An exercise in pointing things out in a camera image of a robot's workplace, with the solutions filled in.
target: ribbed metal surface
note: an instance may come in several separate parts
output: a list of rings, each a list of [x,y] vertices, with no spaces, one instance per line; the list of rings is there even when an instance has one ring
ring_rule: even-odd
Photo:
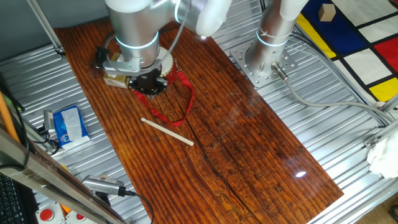
[[[213,37],[229,55],[230,49],[255,37],[260,17],[261,8],[257,0],[235,0],[226,25]],[[288,44],[304,50],[305,47],[294,43],[298,41]],[[318,59],[289,51],[298,63],[298,72],[290,75],[290,80],[300,96],[319,103],[356,101],[347,87]],[[5,74],[13,94],[27,108],[25,118],[35,126],[42,125],[43,110],[57,111],[71,105],[81,109],[92,140],[56,154],[54,158],[59,163],[66,165],[79,179],[88,174],[107,174],[133,189],[67,60],[60,58],[52,46],[0,63],[0,71]],[[296,102],[282,81],[270,83],[258,92],[345,193],[311,223],[355,221],[398,191],[395,179],[383,179],[379,174],[368,171],[368,150],[363,142],[380,129],[366,111],[343,106],[306,107]],[[43,195],[36,195],[36,199],[40,207],[50,203]],[[138,198],[112,197],[111,204],[124,218],[149,223]]]
[[[226,55],[235,46],[255,38],[260,18],[257,1],[233,2],[226,27],[214,35]],[[300,41],[292,39],[288,45],[316,54],[296,42]],[[317,58],[291,48],[287,50],[298,64],[298,71],[289,74],[290,81],[304,99],[317,103],[357,101]],[[297,102],[281,80],[258,92],[344,192],[344,196],[310,223],[353,222],[398,191],[398,181],[369,171],[368,150],[363,142],[380,129],[367,111],[347,106],[307,107]]]
[[[26,108],[23,116],[36,127],[43,124],[43,110],[57,111],[72,105],[81,110],[91,141],[60,151],[53,156],[57,162],[67,166],[80,180],[90,174],[106,174],[134,190],[68,61],[56,54],[52,46],[2,62],[0,71],[14,96]],[[52,202],[41,194],[35,197],[39,208]],[[140,224],[150,222],[139,198],[112,196],[109,200],[123,218],[132,218]]]

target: red cap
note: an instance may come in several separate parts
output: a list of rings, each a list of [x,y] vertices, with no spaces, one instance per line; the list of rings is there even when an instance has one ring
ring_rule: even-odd
[[[40,213],[40,219],[43,221],[50,221],[52,218],[54,218],[54,213],[48,208]]]
[[[80,214],[77,214],[76,218],[79,221],[83,221],[84,219],[86,219],[86,217],[84,217],[83,215],[80,215]]]

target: cable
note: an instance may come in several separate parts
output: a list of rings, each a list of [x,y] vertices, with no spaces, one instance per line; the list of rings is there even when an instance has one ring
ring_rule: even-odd
[[[154,65],[154,68],[159,67],[159,66],[163,63],[163,61],[166,59],[166,57],[171,53],[171,51],[173,51],[174,47],[176,46],[177,41],[179,40],[180,35],[181,35],[181,33],[182,33],[182,30],[183,30],[183,28],[184,28],[185,21],[187,20],[188,12],[189,12],[189,10],[190,10],[190,8],[191,8],[191,4],[192,4],[192,0],[189,1],[189,6],[188,6],[188,8],[187,8],[187,11],[185,12],[184,20],[183,20],[182,23],[181,23],[180,29],[178,30],[178,33],[177,33],[177,35],[175,36],[172,45],[170,46],[170,48],[169,48],[169,50],[167,51],[167,53],[163,56],[162,60],[161,60],[160,62],[158,62],[157,64]]]
[[[12,122],[10,111],[8,110],[8,106],[6,104],[6,101],[2,95],[2,92],[0,92],[0,113],[2,115],[2,118],[4,120],[4,123],[6,124],[6,129],[9,135],[17,141],[18,143],[21,143],[19,141],[17,131],[15,130],[14,123]]]
[[[51,156],[53,156],[53,155],[55,155],[55,154],[60,150],[61,146],[59,145],[59,143],[58,143],[57,141],[54,141],[54,140],[49,140],[49,143],[50,143],[52,146],[55,146],[55,151],[53,151],[53,152],[51,153]]]
[[[7,168],[14,168],[14,169],[16,169],[16,170],[18,170],[18,171],[22,171],[22,170],[25,169],[23,166],[17,165],[17,164],[4,164],[4,165],[0,165],[0,170],[2,170],[2,169],[7,169]]]
[[[322,57],[320,58],[320,57],[318,57],[317,55],[311,54],[310,52],[307,52],[307,51],[305,51],[305,50],[299,50],[298,48],[294,48],[294,47],[291,47],[291,46],[289,46],[289,45],[286,45],[286,47],[291,48],[291,49],[293,49],[293,50],[296,50],[296,51],[298,51],[298,52],[302,52],[302,53],[311,55],[312,57],[316,58],[318,61],[320,61],[322,64],[324,64],[324,66],[326,66],[327,68],[329,68],[329,69],[336,75],[336,78],[339,79],[339,81],[347,88],[347,90],[348,90],[350,93],[352,93],[354,96],[358,96],[358,97],[360,98],[360,100],[362,101],[362,103],[365,102],[365,101],[360,97],[360,95],[359,95],[358,93],[356,93],[356,92],[347,84],[347,82],[345,81],[345,79],[344,79],[343,77],[341,77],[340,73],[339,73],[335,68],[333,68],[333,65],[331,64],[331,62],[330,62],[325,56],[323,57],[324,60],[322,60]]]
[[[44,141],[42,141],[42,142],[40,142],[40,141],[32,141],[32,142],[34,142],[36,144],[44,144],[44,143],[47,143],[49,140],[50,140],[50,136],[48,134],[46,134]]]
[[[290,84],[289,79],[286,79],[285,83],[286,83],[287,87],[290,89],[290,91],[292,92],[292,94],[296,97],[296,99],[299,100],[299,102],[301,102],[307,106],[312,106],[312,107],[358,106],[360,108],[371,110],[371,111],[377,113],[378,115],[385,117],[391,123],[393,123],[395,121],[389,115],[387,115],[385,112],[378,110],[376,108],[373,108],[372,106],[365,105],[363,103],[356,103],[356,102],[311,103],[311,102],[305,101],[300,96],[298,96],[298,94],[294,91],[292,84]]]
[[[150,211],[152,212],[152,218],[151,218],[152,221],[150,222],[150,224],[153,224],[153,222],[155,221],[155,212],[154,212],[154,208],[153,208],[152,204],[148,201],[148,199],[146,199],[144,196],[141,196],[141,195],[139,195],[139,194],[137,194],[135,192],[132,192],[130,190],[127,190],[125,192],[125,194],[129,195],[129,196],[139,197],[139,198],[143,199],[148,204],[148,206],[150,208]]]
[[[304,35],[301,35],[301,37],[304,37],[304,39],[303,39],[299,36],[293,35],[293,33],[299,34],[298,32],[292,32],[290,34],[291,37],[297,38],[297,39],[301,40],[302,42],[308,44],[313,50],[316,50],[320,55],[322,55],[322,57],[326,58],[326,56],[323,54],[323,52],[313,42],[311,42],[308,38],[306,38]]]
[[[22,116],[21,116],[21,113],[19,112],[17,102],[16,102],[16,100],[15,100],[14,98],[11,98],[11,101],[12,101],[12,104],[14,105],[15,111],[16,111],[17,116],[18,116],[18,118],[19,118],[20,126],[21,126],[21,128],[22,128],[22,134],[20,134],[20,135],[18,136],[18,140],[17,140],[17,141],[18,141],[19,143],[25,141],[25,147],[26,147],[25,161],[24,161],[24,165],[23,165],[23,166],[15,165],[15,164],[4,164],[4,165],[0,166],[0,169],[6,168],[6,167],[19,167],[19,166],[20,166],[20,168],[22,168],[22,170],[23,170],[24,168],[26,168],[27,162],[28,162],[28,160],[29,160],[29,139],[28,139],[28,137],[27,137],[27,132],[26,132],[24,120],[23,120],[23,118],[22,118]],[[1,114],[5,114],[5,113],[3,112],[3,105],[1,105],[1,108],[2,108]]]
[[[25,138],[24,140],[25,140],[26,154],[25,154],[24,168],[26,168],[27,162],[29,161],[29,152],[30,152],[30,150],[29,150],[29,138],[27,137],[27,131],[26,131],[24,119],[22,118],[22,115],[21,115],[21,113],[18,110],[18,106],[17,106],[17,103],[16,103],[15,99],[12,99],[12,104],[14,105],[15,111],[16,111],[16,113],[18,115],[18,119],[19,119],[19,122],[20,122],[21,128],[22,128],[22,134],[24,134],[24,138]]]

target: gray cable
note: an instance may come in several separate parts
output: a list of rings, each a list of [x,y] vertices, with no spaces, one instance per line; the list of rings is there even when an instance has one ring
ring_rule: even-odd
[[[169,48],[169,50],[167,51],[167,53],[163,56],[162,60],[153,66],[154,68],[157,68],[159,65],[161,65],[161,64],[163,63],[163,61],[166,59],[166,57],[168,56],[168,54],[170,54],[170,53],[173,51],[174,47],[176,46],[177,41],[179,40],[180,35],[181,35],[181,33],[182,33],[182,30],[183,30],[183,28],[184,28],[185,21],[187,20],[188,12],[189,12],[189,10],[190,10],[190,8],[191,8],[191,4],[192,4],[192,0],[189,1],[189,6],[188,6],[187,11],[185,12],[184,20],[183,20],[182,23],[181,23],[180,29],[178,30],[178,33],[177,33],[177,35],[175,36],[172,45],[170,46],[170,48]]]
[[[290,84],[289,79],[286,79],[285,83],[286,83],[287,87],[290,89],[290,91],[292,92],[292,94],[296,97],[296,99],[298,99],[299,102],[301,102],[301,103],[303,103],[303,104],[305,104],[307,106],[312,106],[312,107],[358,106],[360,108],[371,110],[371,111],[377,113],[378,115],[385,117],[391,123],[393,123],[395,121],[389,115],[387,115],[385,112],[383,112],[381,110],[378,110],[376,108],[373,108],[371,106],[365,105],[363,103],[356,103],[356,102],[311,103],[311,102],[305,101],[300,96],[298,96],[298,94],[294,91],[294,89],[292,87],[292,84]]]
[[[311,46],[309,46],[309,45],[307,45],[308,47],[307,47],[307,49],[310,49],[310,50],[315,50],[315,49],[312,49],[312,47]],[[347,82],[345,81],[345,79],[343,78],[343,77],[341,77],[341,75],[340,75],[340,73],[339,72],[337,72],[336,70],[335,70],[335,68],[333,68],[333,66],[332,66],[332,64],[331,64],[331,62],[329,61],[329,60],[327,60],[327,59],[325,59],[325,58],[322,58],[322,57],[318,57],[317,55],[314,55],[314,54],[311,54],[310,52],[307,52],[307,51],[305,51],[304,49],[298,49],[298,48],[294,48],[294,47],[291,47],[291,46],[289,46],[289,45],[286,45],[286,47],[288,47],[288,48],[290,48],[290,49],[292,49],[292,50],[296,50],[296,51],[298,51],[298,52],[302,52],[302,53],[306,53],[306,54],[308,54],[308,55],[311,55],[312,57],[314,57],[315,59],[317,59],[319,62],[321,62],[322,64],[324,64],[324,66],[326,66],[327,68],[329,68],[335,75],[336,75],[336,78],[337,79],[339,79],[339,81],[342,83],[342,84],[344,84],[344,86],[347,88],[347,90],[350,92],[350,93],[352,93],[353,95],[358,95],[355,91],[353,91],[352,89],[351,89],[351,87],[347,84]]]

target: wood grain surface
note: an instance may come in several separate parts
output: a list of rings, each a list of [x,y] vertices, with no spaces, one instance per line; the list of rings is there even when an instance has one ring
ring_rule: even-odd
[[[56,33],[137,193],[152,202],[156,223],[306,223],[343,195],[212,38],[185,29],[172,52],[195,88],[192,111],[175,128],[131,90],[105,85],[93,68],[96,47],[112,30],[102,19]],[[169,48],[176,33],[162,33],[161,46]],[[176,81],[150,105],[176,121],[189,97]]]

